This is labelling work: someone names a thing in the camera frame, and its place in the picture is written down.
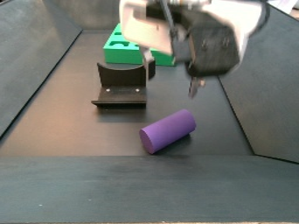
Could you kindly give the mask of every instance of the cable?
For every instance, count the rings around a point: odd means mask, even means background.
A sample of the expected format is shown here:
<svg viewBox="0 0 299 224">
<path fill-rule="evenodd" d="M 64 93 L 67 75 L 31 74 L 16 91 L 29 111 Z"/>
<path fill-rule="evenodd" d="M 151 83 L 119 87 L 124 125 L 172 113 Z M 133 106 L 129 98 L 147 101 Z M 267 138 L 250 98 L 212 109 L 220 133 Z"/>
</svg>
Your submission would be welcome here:
<svg viewBox="0 0 299 224">
<path fill-rule="evenodd" d="M 268 18 L 270 18 L 270 4 L 267 3 L 267 0 L 260 0 L 260 2 L 263 3 L 263 8 L 266 11 L 266 16 L 264 16 L 264 20 L 263 22 L 256 26 L 256 29 L 250 33 L 248 37 L 251 38 L 256 33 L 260 32 L 260 30 L 264 28 Z"/>
</svg>

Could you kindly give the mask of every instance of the purple cylinder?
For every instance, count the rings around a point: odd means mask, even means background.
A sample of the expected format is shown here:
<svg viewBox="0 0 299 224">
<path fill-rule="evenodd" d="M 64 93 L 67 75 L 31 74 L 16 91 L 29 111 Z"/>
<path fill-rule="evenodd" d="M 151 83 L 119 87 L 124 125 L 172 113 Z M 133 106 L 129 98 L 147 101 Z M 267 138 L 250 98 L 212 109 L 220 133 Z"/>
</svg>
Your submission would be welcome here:
<svg viewBox="0 0 299 224">
<path fill-rule="evenodd" d="M 196 128 L 192 113 L 183 109 L 139 131 L 147 151 L 153 154 L 168 144 L 188 135 Z"/>
</svg>

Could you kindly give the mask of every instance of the black holder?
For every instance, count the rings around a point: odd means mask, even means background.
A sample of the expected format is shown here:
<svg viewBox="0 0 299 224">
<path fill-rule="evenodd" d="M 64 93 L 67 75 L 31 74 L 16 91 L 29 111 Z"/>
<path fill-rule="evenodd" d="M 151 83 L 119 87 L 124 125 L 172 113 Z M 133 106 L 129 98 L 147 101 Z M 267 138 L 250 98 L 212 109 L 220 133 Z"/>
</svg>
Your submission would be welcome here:
<svg viewBox="0 0 299 224">
<path fill-rule="evenodd" d="M 97 72 L 101 83 L 99 97 L 92 103 L 108 105 L 145 105 L 145 82 L 155 75 L 155 62 L 148 67 L 139 66 L 132 69 L 113 69 L 97 63 Z"/>
</svg>

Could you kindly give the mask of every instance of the gray wall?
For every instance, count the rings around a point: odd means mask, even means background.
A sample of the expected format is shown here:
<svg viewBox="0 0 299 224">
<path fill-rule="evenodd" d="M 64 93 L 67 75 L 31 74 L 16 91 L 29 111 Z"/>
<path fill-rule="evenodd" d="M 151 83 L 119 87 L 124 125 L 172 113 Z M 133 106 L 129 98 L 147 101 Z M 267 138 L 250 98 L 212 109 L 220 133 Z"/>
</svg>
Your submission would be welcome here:
<svg viewBox="0 0 299 224">
<path fill-rule="evenodd" d="M 119 0 L 52 0 L 83 30 L 111 30 L 119 23 Z"/>
<path fill-rule="evenodd" d="M 1 4 L 0 136 L 79 34 L 80 28 L 51 0 Z"/>
</svg>

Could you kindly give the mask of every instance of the white robot part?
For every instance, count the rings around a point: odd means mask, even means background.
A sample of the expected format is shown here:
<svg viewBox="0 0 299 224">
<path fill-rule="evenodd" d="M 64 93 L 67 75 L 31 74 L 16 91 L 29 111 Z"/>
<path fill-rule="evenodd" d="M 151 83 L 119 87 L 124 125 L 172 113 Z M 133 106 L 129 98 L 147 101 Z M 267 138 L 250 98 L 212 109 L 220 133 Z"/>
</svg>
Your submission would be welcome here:
<svg viewBox="0 0 299 224">
<path fill-rule="evenodd" d="M 152 1 L 121 0 L 119 5 L 121 32 L 132 42 L 172 54 L 169 27 L 160 20 L 145 19 L 145 5 Z"/>
</svg>

